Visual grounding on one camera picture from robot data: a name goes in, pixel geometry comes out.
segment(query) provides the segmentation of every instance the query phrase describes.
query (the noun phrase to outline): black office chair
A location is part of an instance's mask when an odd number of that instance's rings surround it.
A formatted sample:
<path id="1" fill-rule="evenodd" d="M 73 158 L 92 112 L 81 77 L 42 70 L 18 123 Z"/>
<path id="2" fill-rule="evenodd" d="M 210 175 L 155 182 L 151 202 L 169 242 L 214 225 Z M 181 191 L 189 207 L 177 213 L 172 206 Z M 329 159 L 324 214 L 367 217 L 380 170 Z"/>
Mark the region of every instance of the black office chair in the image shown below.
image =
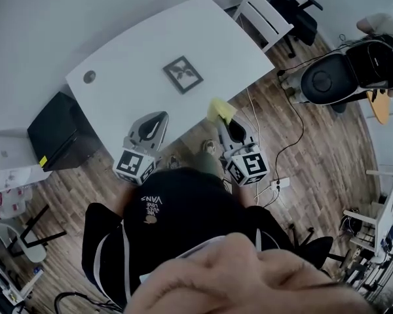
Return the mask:
<path id="1" fill-rule="evenodd" d="M 314 228 L 309 228 L 310 234 L 302 242 L 302 244 L 299 245 L 294 224 L 290 225 L 290 229 L 293 231 L 295 253 L 301 258 L 304 258 L 307 262 L 310 262 L 318 270 L 322 268 L 327 258 L 341 262 L 339 265 L 340 268 L 345 265 L 345 262 L 350 254 L 350 250 L 348 250 L 345 256 L 331 254 L 330 250 L 332 249 L 333 245 L 333 237 L 325 236 L 310 242 L 310 239 L 314 234 Z"/>
<path id="2" fill-rule="evenodd" d="M 317 22 L 312 18 L 305 9 L 309 6 L 316 6 L 320 10 L 323 7 L 315 0 L 307 0 L 303 4 L 299 4 L 296 0 L 268 0 L 269 3 L 286 19 L 294 28 L 288 33 L 295 37 L 297 41 L 300 39 L 307 45 L 312 45 L 317 34 Z M 295 57 L 295 51 L 288 35 L 284 36 L 284 40 L 290 49 L 289 58 Z"/>

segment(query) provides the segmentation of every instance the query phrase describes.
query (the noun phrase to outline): wooden floor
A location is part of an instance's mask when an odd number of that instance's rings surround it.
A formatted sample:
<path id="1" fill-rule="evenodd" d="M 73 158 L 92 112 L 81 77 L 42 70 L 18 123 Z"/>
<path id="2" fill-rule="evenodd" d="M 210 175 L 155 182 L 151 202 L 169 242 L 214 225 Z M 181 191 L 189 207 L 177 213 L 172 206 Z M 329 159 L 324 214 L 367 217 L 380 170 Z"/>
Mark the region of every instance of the wooden floor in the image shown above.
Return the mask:
<path id="1" fill-rule="evenodd" d="M 259 184 L 259 191 L 275 178 L 273 171 L 277 152 L 296 141 L 301 133 L 301 123 L 279 87 L 276 71 L 319 56 L 327 50 L 320 39 L 312 47 L 303 44 L 295 47 L 298 57 L 289 60 L 286 47 L 278 43 L 268 54 L 277 69 L 249 87 L 259 120 L 261 147 L 272 170 Z M 238 108 L 238 116 L 257 130 L 246 91 L 231 103 Z M 377 183 L 365 176 L 366 169 L 376 168 L 366 124 L 357 103 L 350 103 L 344 114 L 335 114 L 329 107 L 312 104 L 296 105 L 296 109 L 304 120 L 305 134 L 300 143 L 279 158 L 279 175 L 290 177 L 291 185 L 282 189 L 279 199 L 269 210 L 285 229 L 295 223 L 301 237 L 311 226 L 315 228 L 316 236 L 333 236 L 333 252 L 345 254 L 347 239 L 339 237 L 338 232 L 343 209 L 369 203 L 378 195 Z M 207 138 L 218 140 L 214 127 L 204 120 L 164 153 L 175 153 L 184 164 L 190 164 L 192 155 Z M 110 206 L 121 191 L 122 183 L 115 178 L 111 166 L 112 159 L 102 148 L 84 166 L 54 172 L 34 189 L 33 201 L 22 219 L 27 220 L 47 203 L 50 211 L 36 227 L 37 235 L 41 237 L 61 229 L 68 233 L 48 246 L 47 259 L 42 264 L 45 273 L 28 301 L 40 313 L 54 312 L 53 301 L 60 292 L 76 290 L 103 300 L 83 274 L 81 247 L 84 213 L 88 204 L 98 201 Z M 266 191 L 259 202 L 265 205 L 271 198 L 271 193 Z M 15 263 L 26 274 L 31 274 L 35 266 L 24 257 L 17 258 Z M 332 274 L 337 271 L 335 267 L 331 261 L 326 264 L 326 269 Z M 63 300 L 62 310 L 63 313 L 92 312 L 89 305 L 78 298 Z"/>

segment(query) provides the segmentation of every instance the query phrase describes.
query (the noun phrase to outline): black mini fridge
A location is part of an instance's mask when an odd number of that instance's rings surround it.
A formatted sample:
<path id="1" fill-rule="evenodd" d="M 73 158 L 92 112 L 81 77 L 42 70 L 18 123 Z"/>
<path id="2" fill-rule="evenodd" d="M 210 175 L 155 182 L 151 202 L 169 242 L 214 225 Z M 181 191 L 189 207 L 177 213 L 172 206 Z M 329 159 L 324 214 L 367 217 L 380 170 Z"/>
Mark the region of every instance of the black mini fridge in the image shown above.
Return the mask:
<path id="1" fill-rule="evenodd" d="M 101 146 L 79 104 L 61 92 L 32 122 L 28 135 L 44 171 L 79 167 Z"/>

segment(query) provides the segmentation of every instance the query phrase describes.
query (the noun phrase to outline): yellow sticker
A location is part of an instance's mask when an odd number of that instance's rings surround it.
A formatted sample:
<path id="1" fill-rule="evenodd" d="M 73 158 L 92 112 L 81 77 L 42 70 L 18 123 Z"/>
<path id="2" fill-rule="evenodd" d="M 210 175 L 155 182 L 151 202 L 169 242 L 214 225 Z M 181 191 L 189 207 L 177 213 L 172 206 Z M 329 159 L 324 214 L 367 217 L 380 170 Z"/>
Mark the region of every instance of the yellow sticker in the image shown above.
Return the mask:
<path id="1" fill-rule="evenodd" d="M 44 167 L 45 163 L 47 162 L 47 156 L 43 156 L 42 159 L 39 161 L 39 165 Z"/>

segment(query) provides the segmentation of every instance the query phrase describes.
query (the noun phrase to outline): plant artwork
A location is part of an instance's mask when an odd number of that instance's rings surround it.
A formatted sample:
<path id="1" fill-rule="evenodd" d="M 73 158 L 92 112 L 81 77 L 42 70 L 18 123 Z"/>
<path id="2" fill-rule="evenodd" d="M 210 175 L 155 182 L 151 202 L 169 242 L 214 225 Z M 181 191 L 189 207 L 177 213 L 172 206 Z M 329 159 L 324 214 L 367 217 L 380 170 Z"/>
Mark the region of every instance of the plant artwork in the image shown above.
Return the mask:
<path id="1" fill-rule="evenodd" d="M 169 79 L 184 94 L 203 81 L 197 70 L 185 56 L 179 57 L 163 68 Z"/>

